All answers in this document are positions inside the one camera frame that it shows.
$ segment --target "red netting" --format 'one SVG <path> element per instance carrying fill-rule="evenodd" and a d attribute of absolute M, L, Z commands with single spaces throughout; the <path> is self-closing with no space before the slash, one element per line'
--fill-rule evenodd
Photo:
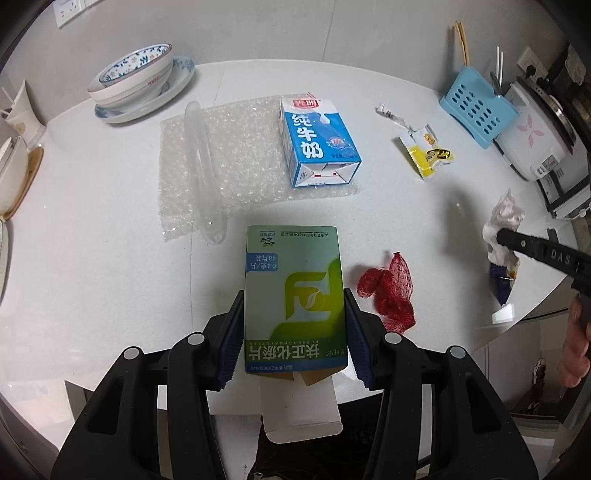
<path fill-rule="evenodd" d="M 396 252 L 389 269 L 370 268 L 359 279 L 357 294 L 362 298 L 374 295 L 375 309 L 385 316 L 382 321 L 389 332 L 404 333 L 416 322 L 410 295 L 413 281 L 408 265 Z"/>

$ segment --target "blue utensil holder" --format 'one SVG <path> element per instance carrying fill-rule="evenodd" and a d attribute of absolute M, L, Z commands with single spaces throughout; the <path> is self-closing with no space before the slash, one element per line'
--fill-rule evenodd
<path fill-rule="evenodd" d="M 482 148 L 517 117 L 515 107 L 503 96 L 496 96 L 482 75 L 466 66 L 439 105 L 464 125 Z"/>

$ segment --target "green medicine box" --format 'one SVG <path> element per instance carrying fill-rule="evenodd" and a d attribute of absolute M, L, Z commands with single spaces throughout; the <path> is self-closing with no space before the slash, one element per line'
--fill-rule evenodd
<path fill-rule="evenodd" d="M 248 373 L 311 385 L 347 366 L 335 227 L 248 228 L 244 324 Z"/>

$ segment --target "finger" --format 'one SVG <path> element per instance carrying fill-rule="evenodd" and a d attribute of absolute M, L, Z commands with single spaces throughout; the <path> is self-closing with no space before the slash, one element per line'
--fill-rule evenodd
<path fill-rule="evenodd" d="M 573 300 L 570 302 L 569 306 L 569 323 L 578 323 L 581 318 L 581 311 L 583 310 L 583 305 L 579 300 L 579 296 L 577 295 Z"/>
<path fill-rule="evenodd" d="M 560 384 L 566 388 L 574 388 L 579 384 L 581 379 L 570 373 L 561 360 L 560 363 L 558 363 L 558 381 L 560 381 Z"/>
<path fill-rule="evenodd" d="M 569 349 L 562 352 L 562 363 L 569 373 L 579 378 L 589 373 L 589 366 L 591 365 L 586 356 L 577 356 Z"/>
<path fill-rule="evenodd" d="M 576 356 L 583 356 L 587 353 L 589 341 L 587 336 L 581 330 L 579 324 L 569 323 L 566 327 L 566 338 L 564 339 L 564 348 L 571 350 Z"/>

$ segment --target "round table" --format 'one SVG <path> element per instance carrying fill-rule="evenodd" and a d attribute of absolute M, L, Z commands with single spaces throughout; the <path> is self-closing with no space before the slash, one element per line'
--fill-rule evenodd
<path fill-rule="evenodd" d="M 160 122 L 189 101 L 206 108 L 248 98 L 311 92 L 331 99 L 362 157 L 354 196 L 298 200 L 230 218 L 220 245 L 199 232 L 164 242 L 158 217 Z M 523 318 L 564 278 L 524 259 L 509 302 L 512 323 L 492 326 L 481 230 L 510 188 L 527 218 L 522 231 L 556 228 L 576 246 L 571 225 L 552 220 L 535 183 L 522 181 L 494 148 L 481 149 L 439 107 L 440 94 L 381 73 L 309 61 L 251 60 L 197 66 L 187 89 L 160 111 L 110 126 L 91 100 L 51 120 L 45 156 L 12 220 L 12 254 L 0 306 L 0 393 L 60 448 L 73 424 L 64 381 L 94 389 L 130 345 L 172 347 L 228 311 L 244 287 L 248 225 L 335 225 L 345 287 L 400 251 L 414 283 L 422 348 L 469 352 Z M 430 124 L 454 162 L 422 180 L 396 140 L 401 129 L 378 115 L 384 102 L 415 128 Z M 374 311 L 371 299 L 359 299 Z M 257 377 L 238 360 L 226 389 L 209 396 L 212 414 L 258 414 Z M 370 394 L 353 366 L 333 376 L 338 402 Z M 159 405 L 165 407 L 164 392 Z"/>

